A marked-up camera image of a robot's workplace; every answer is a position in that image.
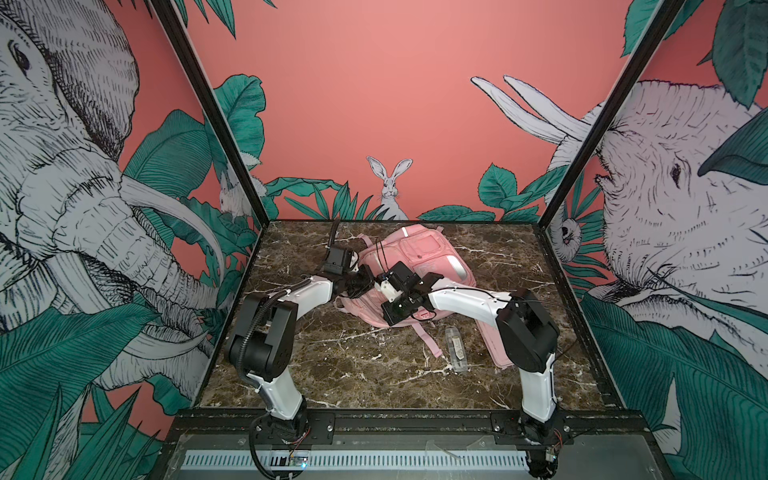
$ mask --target white tusk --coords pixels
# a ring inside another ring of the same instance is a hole
[[[47,259],[45,266],[59,288],[83,313],[112,308],[88,274],[79,253],[60,253]]]
[[[175,198],[158,192],[154,188],[148,187],[140,181],[130,177],[122,177],[120,197],[125,200],[128,205],[133,207],[154,208],[158,212],[183,220],[200,232],[200,235],[202,235],[211,248],[214,249],[216,260],[219,262],[219,285],[221,285],[221,282],[224,279],[224,271],[227,269],[224,265],[224,254],[221,251],[219,240],[216,238],[216,235],[214,235],[214,232],[210,229],[208,224],[203,222],[203,219]],[[209,274],[210,276],[214,276],[214,272],[209,272]]]
[[[156,339],[141,332],[123,348],[123,351],[145,360],[172,359],[195,349],[205,339],[207,334],[208,332],[203,332],[193,339],[176,343]]]
[[[541,115],[542,118],[554,125],[558,130],[562,130],[580,141],[583,141],[589,134],[590,124],[565,113],[562,108],[531,85],[509,76],[504,76],[504,81],[514,88],[537,114]]]
[[[559,131],[539,117],[527,112],[490,81],[480,77],[472,77],[472,83],[480,87],[480,89],[483,90],[499,108],[501,108],[504,115],[506,115],[513,124],[522,128],[529,134],[535,135],[551,144],[559,144],[565,138],[565,132]]]

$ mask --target black frame post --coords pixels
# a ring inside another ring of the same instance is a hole
[[[216,96],[208,85],[203,67],[200,65],[192,44],[187,37],[184,24],[181,23],[178,15],[176,15],[176,10],[171,4],[171,0],[152,0],[152,5],[154,6],[155,13],[157,13],[157,18],[163,25],[163,30],[165,30],[168,40],[170,40],[170,44],[173,45],[176,51],[176,56],[179,58],[187,78],[189,78],[192,84],[197,100],[203,106],[203,112],[219,139],[219,143],[221,143],[224,154],[227,156],[227,161],[232,164],[237,179],[245,190],[248,201],[253,208],[253,213],[260,225],[260,230],[264,230],[270,224],[270,218],[266,215],[256,189],[253,188],[250,173],[246,170],[243,159],[240,158],[240,149],[237,148],[227,120],[221,113]]]
[[[549,202],[544,214],[541,215],[538,225],[542,229],[546,230],[549,228],[549,224],[552,222],[558,208],[565,202],[568,192],[571,191],[571,188],[576,183],[581,171],[587,166],[589,159],[592,158],[592,154],[597,149],[600,140],[603,138],[603,135],[605,135],[605,132],[611,126],[611,122],[613,122],[614,118],[619,113],[619,110],[624,105],[624,101],[627,99],[630,92],[632,92],[632,88],[637,82],[637,79],[643,73],[646,65],[648,65],[648,62],[654,55],[656,48],[664,39],[664,35],[672,25],[677,13],[683,7],[683,3],[685,3],[685,0],[663,0],[661,5],[659,5],[656,15],[650,20],[650,24],[648,25],[645,34],[640,39],[637,48],[635,48],[632,56],[627,62],[627,67],[621,72],[621,76],[616,82],[616,86],[605,101],[603,110],[592,125],[592,129],[587,135],[587,138],[582,142],[581,148],[576,154],[573,163],[571,163],[568,171],[565,172],[565,177],[555,191],[552,201]]]

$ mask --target white label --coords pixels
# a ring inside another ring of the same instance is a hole
[[[462,347],[462,341],[457,336],[451,337],[451,342],[453,342],[453,349],[456,352],[456,358],[459,360],[464,359],[464,347]]]

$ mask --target rabbit ear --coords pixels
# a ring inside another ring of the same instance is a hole
[[[413,165],[413,160],[410,158],[406,158],[403,161],[400,161],[399,164],[397,164],[397,167],[395,167],[395,171],[392,172],[392,178],[397,178],[400,175],[404,174],[406,170],[408,170],[411,165]]]
[[[374,157],[367,158],[368,163],[371,164],[371,170],[373,170],[373,174],[382,180],[386,180],[386,168],[384,168],[384,165],[382,165],[382,163],[376,160]]]

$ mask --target brown marble surface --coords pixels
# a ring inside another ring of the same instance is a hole
[[[342,223],[337,241],[360,251],[356,238],[366,233],[384,238],[397,223]],[[330,223],[272,222],[263,238],[246,292],[270,291],[312,273],[325,256]],[[525,225],[445,225],[443,233],[475,275],[479,287],[506,291],[532,289],[540,300],[561,305],[532,229]],[[546,305],[561,329],[558,351],[576,336],[559,306]],[[488,354],[475,321],[453,314],[424,327],[445,355],[445,327],[462,334],[471,366],[455,373],[435,358],[410,327],[376,330],[331,303],[299,320],[291,359],[296,387],[310,407],[498,409],[521,406],[515,367],[501,370]],[[244,385],[231,364],[216,359],[200,407],[258,407],[261,398]],[[555,363],[555,389],[566,409],[603,409],[589,361],[576,343]]]

